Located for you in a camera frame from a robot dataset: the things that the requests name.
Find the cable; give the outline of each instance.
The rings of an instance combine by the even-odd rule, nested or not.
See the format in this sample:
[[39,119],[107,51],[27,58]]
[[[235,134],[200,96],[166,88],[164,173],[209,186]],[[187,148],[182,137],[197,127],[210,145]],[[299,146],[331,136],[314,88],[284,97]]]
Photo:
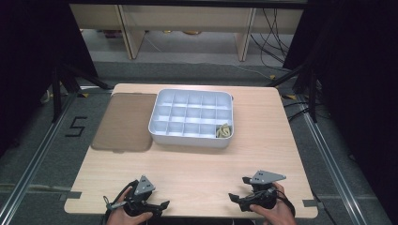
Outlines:
[[243,71],[248,71],[248,72],[257,73],[257,74],[260,74],[261,76],[263,76],[263,77],[265,77],[265,78],[267,78],[267,79],[269,79],[269,80],[272,80],[270,77],[268,77],[268,76],[266,76],[266,75],[264,75],[264,74],[262,74],[262,73],[260,73],[259,71],[256,71],[256,70],[246,69],[246,68],[242,68],[242,67],[235,66],[235,65],[232,65],[232,64],[229,65],[229,66],[232,66],[232,67],[234,67],[234,68],[241,69],[241,70],[243,70]]
[[264,44],[261,46],[261,45],[257,42],[257,40],[253,37],[253,35],[250,35],[250,36],[252,37],[252,40],[253,40],[254,43],[260,48],[260,50],[261,50],[262,52],[265,52],[265,53],[269,54],[269,56],[271,56],[272,58],[278,60],[278,61],[281,62],[281,63],[284,62],[283,59],[279,58],[279,57],[276,56],[274,53],[272,53],[272,52],[270,52],[270,51],[268,51],[268,50],[266,50],[266,49],[264,48],[264,45],[265,45],[267,42],[264,42]]
[[263,52],[260,53],[260,59],[261,59],[261,63],[263,63],[263,65],[264,65],[266,68],[272,68],[272,69],[276,69],[276,70],[283,71],[283,72],[290,72],[290,70],[288,70],[288,69],[276,68],[276,67],[272,67],[272,66],[267,65],[267,64],[263,61]]
[[163,53],[162,50],[160,50],[158,47],[156,47],[156,45],[154,43],[152,43],[152,41],[150,41],[146,36],[144,36],[145,40],[147,40],[149,42],[150,45],[152,45],[152,47],[154,47],[156,50],[158,50],[160,53]]
[[295,206],[287,199],[286,195],[283,192],[279,191],[278,189],[276,190],[276,192],[277,192],[277,199],[282,200],[282,202],[284,204],[286,204],[287,207],[289,207],[290,211],[292,212],[293,217],[295,217],[296,216]]
[[285,107],[288,107],[288,106],[298,105],[298,104],[308,104],[308,102],[306,102],[306,101],[299,101],[299,102],[295,102],[295,103],[290,103],[290,104],[287,104],[287,105],[283,105],[283,107],[285,108]]
[[[265,42],[267,42],[267,41],[268,41],[269,34],[268,34],[268,37],[267,37],[267,38],[264,38],[263,34],[260,34],[260,37],[261,37]],[[273,46],[273,45],[271,45],[271,44],[268,43],[268,42],[267,42],[267,45],[268,45],[269,47],[273,48],[273,49],[280,50],[280,48],[278,48],[278,47],[276,47],[276,46]]]
[[285,57],[286,57],[286,54],[285,54],[285,50],[283,49],[282,45],[284,45],[284,47],[285,47],[287,50],[288,50],[289,48],[288,48],[288,47],[281,41],[281,39],[279,38],[278,22],[277,22],[278,9],[277,9],[277,8],[274,8],[274,21],[273,21],[272,25],[271,25],[271,23],[269,22],[267,13],[266,13],[266,11],[265,11],[264,9],[263,9],[263,13],[264,13],[264,16],[266,17],[266,20],[267,20],[267,23],[268,23],[268,26],[269,26],[269,34],[268,34],[268,36],[267,36],[267,39],[265,39],[265,42],[268,43],[268,38],[269,38],[270,34],[272,34],[272,35],[274,36],[275,40],[277,41],[277,43],[278,43],[278,45],[279,45],[279,48],[277,48],[277,47],[275,47],[275,46],[272,46],[272,45],[270,45],[269,43],[268,43],[268,45],[269,45],[269,46],[272,46],[272,47],[275,48],[275,49],[279,49],[279,50],[281,51],[282,55],[283,55],[283,58],[285,58]]
[[289,120],[289,123],[292,122],[292,120],[294,120],[295,118],[299,117],[299,115],[304,114],[304,113],[307,113],[307,112],[309,112],[309,111],[310,111],[310,108],[305,108],[304,110],[302,110],[302,111],[300,111],[300,112],[297,112],[297,113],[295,113],[295,114],[293,114],[293,115],[287,117],[288,120]]

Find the table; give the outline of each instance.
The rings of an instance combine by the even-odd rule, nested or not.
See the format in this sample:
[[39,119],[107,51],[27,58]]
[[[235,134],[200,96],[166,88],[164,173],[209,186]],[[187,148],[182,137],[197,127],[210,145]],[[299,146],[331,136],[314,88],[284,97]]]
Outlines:
[[65,210],[72,214],[103,214],[102,196],[114,199],[120,190],[145,174],[156,190],[149,203],[170,200],[165,217],[259,218],[240,212],[228,193],[241,197],[252,187],[241,177],[258,170],[286,175],[279,183],[296,207],[297,218],[314,218],[317,208],[304,207],[313,200],[307,176],[286,114],[272,87],[204,86],[167,84],[118,84],[116,93],[156,94],[163,88],[225,91],[234,98],[235,133],[224,149],[160,145],[145,152],[98,151],[88,148],[71,192],[79,199],[67,199]]

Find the small box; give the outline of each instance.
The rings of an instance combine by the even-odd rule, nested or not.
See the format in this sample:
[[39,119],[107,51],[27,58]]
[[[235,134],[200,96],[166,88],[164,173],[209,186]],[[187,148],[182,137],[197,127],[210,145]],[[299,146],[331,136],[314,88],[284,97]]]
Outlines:
[[[220,127],[226,128],[227,135],[217,137]],[[163,89],[156,98],[148,129],[156,143],[224,148],[234,134],[232,96]]]

